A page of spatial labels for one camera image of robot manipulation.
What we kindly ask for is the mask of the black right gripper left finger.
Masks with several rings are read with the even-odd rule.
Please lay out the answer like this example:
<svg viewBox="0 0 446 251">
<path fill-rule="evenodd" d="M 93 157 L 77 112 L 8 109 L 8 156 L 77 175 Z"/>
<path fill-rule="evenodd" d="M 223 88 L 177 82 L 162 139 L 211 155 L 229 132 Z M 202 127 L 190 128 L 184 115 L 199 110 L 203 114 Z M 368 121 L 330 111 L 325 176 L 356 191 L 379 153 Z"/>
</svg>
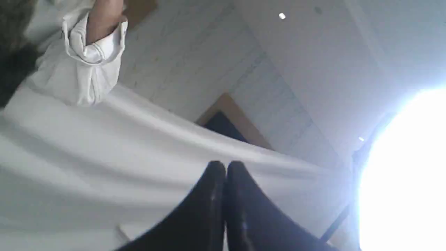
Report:
<svg viewBox="0 0 446 251">
<path fill-rule="evenodd" d="M 120 251 L 221 251 L 225 166 L 210 161 L 184 200 L 161 222 Z"/>
</svg>

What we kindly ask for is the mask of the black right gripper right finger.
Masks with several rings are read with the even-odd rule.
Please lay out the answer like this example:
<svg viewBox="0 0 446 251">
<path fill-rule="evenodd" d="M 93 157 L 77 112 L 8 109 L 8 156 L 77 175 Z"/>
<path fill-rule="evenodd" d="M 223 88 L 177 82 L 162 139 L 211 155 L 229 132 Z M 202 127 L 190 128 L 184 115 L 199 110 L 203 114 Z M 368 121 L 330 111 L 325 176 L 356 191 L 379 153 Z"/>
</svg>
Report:
<svg viewBox="0 0 446 251">
<path fill-rule="evenodd" d="M 230 251 L 335 250 L 279 210 L 241 161 L 227 168 L 225 214 Z"/>
</svg>

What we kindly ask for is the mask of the person's bare left forearm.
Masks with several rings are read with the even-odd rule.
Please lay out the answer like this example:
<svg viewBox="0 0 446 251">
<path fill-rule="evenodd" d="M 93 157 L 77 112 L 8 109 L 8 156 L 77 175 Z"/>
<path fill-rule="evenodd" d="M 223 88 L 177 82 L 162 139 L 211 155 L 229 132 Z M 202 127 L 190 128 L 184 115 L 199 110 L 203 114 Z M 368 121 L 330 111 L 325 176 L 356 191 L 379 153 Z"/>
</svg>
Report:
<svg viewBox="0 0 446 251">
<path fill-rule="evenodd" d="M 86 26 L 86 44 L 91 45 L 110 35 L 126 21 L 123 0 L 96 0 L 89 12 Z"/>
</svg>

